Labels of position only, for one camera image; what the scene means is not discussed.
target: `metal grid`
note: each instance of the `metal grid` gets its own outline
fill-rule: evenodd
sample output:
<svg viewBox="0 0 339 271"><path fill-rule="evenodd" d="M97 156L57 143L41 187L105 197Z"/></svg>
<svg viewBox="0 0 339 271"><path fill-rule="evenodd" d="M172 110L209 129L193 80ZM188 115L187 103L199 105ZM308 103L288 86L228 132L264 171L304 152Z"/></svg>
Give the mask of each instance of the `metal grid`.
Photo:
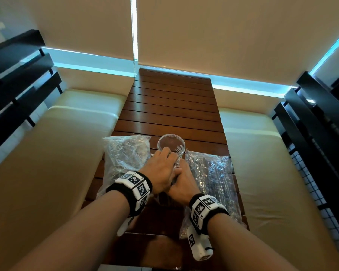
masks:
<svg viewBox="0 0 339 271"><path fill-rule="evenodd" d="M324 204L326 204L326 201L324 199L324 196L321 194L318 186L314 182L313 177L309 173L309 170L307 169L306 165L304 164L301 156L299 153L295 150L294 144L291 144L289 146L289 152L293 153L291 154L292 161L294 162L296 168L298 169L300 175L302 176L304 183L314 199L316 205L321 208ZM334 217L333 213L331 212L330 208L325 208L320 210L321 216L324 220L324 223L326 227L330 231L330 235L332 236L335 245L339 251L339 223L337 222L336 218Z"/></svg>

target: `cushion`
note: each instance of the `cushion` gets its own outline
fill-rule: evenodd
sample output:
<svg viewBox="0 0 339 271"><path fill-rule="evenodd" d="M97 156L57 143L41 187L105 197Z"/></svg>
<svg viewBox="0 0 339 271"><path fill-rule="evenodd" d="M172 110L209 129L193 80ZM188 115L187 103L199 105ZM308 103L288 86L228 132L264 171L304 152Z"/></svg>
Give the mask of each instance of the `cushion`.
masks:
<svg viewBox="0 0 339 271"><path fill-rule="evenodd" d="M339 252L271 118L219 111L250 231L299 270L339 270Z"/></svg>
<svg viewBox="0 0 339 271"><path fill-rule="evenodd" d="M0 165L0 270L76 214L125 96L67 90Z"/></svg>

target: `wooden table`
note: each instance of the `wooden table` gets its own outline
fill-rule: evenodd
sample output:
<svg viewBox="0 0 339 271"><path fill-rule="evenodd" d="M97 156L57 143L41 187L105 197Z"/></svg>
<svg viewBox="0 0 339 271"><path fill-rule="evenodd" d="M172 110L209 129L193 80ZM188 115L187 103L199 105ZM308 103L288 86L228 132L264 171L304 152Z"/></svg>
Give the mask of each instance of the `wooden table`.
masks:
<svg viewBox="0 0 339 271"><path fill-rule="evenodd" d="M151 152L158 139L168 133L181 136L191 151L229 156L226 137L211 80L140 69L124 104L112 136L151 135ZM104 160L98 166L83 207L95 200L102 185ZM247 224L234 176L241 215ZM133 228L118 237L104 264L155 267L160 269L220 270L216 251L197 262L188 240L179 240L183 206L160 194L159 205L150 199Z"/></svg>

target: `plastic bag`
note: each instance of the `plastic bag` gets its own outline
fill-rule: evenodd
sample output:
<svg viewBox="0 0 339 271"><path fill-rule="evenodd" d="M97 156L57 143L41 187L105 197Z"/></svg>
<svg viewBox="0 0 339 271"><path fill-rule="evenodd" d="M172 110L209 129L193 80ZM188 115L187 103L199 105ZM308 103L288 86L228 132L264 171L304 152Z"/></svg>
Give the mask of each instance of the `plastic bag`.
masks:
<svg viewBox="0 0 339 271"><path fill-rule="evenodd" d="M243 224L237 199L236 188L232 178L232 164L228 156L216 156L186 150L185 160L190 165L199 190L219 200L230 216ZM191 225L191 209L185 208L185 218L180 229L180 239L186 238L187 228Z"/></svg>
<svg viewBox="0 0 339 271"><path fill-rule="evenodd" d="M140 170L151 157L149 140L151 136L113 136L104 141L104 178L97 193L97 199L105 190L127 171Z"/></svg>

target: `glass cup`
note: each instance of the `glass cup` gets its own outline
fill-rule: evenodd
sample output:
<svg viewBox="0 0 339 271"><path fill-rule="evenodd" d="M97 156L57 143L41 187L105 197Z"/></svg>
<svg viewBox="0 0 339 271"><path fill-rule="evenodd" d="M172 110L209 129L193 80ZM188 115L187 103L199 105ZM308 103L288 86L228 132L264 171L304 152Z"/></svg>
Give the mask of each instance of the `glass cup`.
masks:
<svg viewBox="0 0 339 271"><path fill-rule="evenodd" d="M175 163L175 166L179 167L180 159L182 158L182 155L186 149L185 141L178 135L166 134L159 138L158 143L157 143L157 148L159 151L162 151L163 148L165 148L166 146L172 152L178 155L178 159Z"/></svg>

